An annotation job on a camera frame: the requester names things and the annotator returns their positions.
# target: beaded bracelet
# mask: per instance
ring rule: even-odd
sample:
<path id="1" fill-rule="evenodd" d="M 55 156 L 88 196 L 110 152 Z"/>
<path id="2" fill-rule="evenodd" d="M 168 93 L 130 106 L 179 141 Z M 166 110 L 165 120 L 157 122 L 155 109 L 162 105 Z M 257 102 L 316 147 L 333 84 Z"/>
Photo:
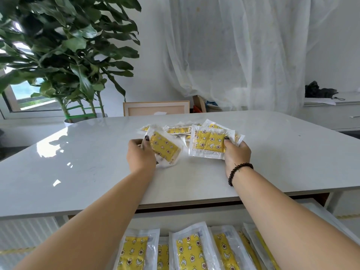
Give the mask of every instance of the beaded bracelet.
<path id="1" fill-rule="evenodd" d="M 242 167 L 250 167 L 252 169 L 254 169 L 254 167 L 252 166 L 252 164 L 250 163 L 243 163 L 243 164 L 240 164 L 240 165 L 237 165 L 231 172 L 230 172 L 230 176 L 229 176 L 229 185 L 230 186 L 233 186 L 233 178 L 234 178 L 234 174 L 235 172 L 237 172 L 239 169 L 241 169 Z"/>

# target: tabletop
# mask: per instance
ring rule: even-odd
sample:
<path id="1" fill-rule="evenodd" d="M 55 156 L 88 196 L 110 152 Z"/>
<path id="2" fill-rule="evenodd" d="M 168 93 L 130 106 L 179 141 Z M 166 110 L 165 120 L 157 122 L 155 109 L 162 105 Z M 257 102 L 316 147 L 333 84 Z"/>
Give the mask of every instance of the tabletop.
<path id="1" fill-rule="evenodd" d="M 215 121 L 245 135 L 256 171 L 288 194 L 360 187 L 360 140 L 277 112 L 97 118 L 76 123 L 0 162 L 0 218 L 76 212 L 129 174 L 128 141 L 148 124 Z M 236 197 L 224 161 L 189 157 L 157 168 L 140 207 Z"/>

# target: person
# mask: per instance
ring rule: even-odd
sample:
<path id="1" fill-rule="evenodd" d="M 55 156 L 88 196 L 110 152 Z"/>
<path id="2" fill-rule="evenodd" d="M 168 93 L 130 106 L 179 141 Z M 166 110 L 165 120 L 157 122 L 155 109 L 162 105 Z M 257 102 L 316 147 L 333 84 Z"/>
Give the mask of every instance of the person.
<path id="1" fill-rule="evenodd" d="M 251 150 L 225 140 L 225 173 L 250 163 Z M 145 140 L 130 140 L 131 173 L 63 225 L 26 256 L 15 270 L 104 269 L 132 219 L 156 166 Z M 360 269 L 360 246 L 335 227 L 282 193 L 250 167 L 233 178 L 254 223 L 282 270 Z"/>

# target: red object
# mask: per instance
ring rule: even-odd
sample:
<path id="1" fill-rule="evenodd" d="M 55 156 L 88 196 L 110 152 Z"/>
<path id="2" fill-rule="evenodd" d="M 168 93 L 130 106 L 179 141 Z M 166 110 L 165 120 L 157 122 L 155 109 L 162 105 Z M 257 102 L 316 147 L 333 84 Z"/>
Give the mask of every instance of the red object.
<path id="1" fill-rule="evenodd" d="M 202 113 L 202 111 L 194 105 L 194 113 Z"/>

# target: framed picture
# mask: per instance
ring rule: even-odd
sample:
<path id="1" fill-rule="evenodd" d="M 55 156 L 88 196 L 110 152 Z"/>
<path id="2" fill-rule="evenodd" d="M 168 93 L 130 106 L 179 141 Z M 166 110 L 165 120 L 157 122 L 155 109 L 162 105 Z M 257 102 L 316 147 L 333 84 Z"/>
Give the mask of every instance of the framed picture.
<path id="1" fill-rule="evenodd" d="M 188 114 L 190 101 L 124 102 L 124 117 L 154 114 Z"/>

